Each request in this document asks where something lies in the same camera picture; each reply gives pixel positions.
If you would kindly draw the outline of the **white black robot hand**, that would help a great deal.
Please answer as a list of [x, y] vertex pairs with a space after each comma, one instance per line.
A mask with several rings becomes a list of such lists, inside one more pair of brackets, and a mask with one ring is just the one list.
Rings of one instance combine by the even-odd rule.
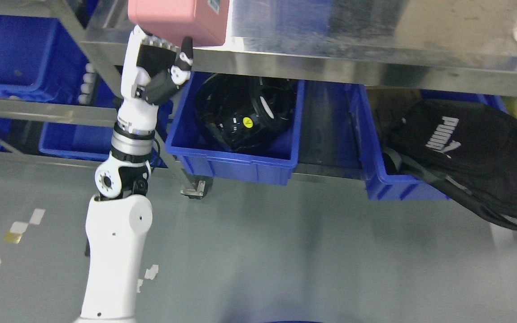
[[193, 59], [192, 37], [186, 36], [177, 48], [136, 25], [129, 35], [123, 64], [118, 127], [133, 136], [148, 136], [154, 131], [158, 107], [190, 80]]

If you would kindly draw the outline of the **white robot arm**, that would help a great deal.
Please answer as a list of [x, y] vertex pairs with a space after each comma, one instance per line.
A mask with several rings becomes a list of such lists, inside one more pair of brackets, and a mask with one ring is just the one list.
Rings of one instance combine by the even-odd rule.
[[135, 323], [138, 275], [153, 207], [146, 197], [155, 126], [116, 122], [95, 170], [86, 216], [90, 266], [77, 323]]

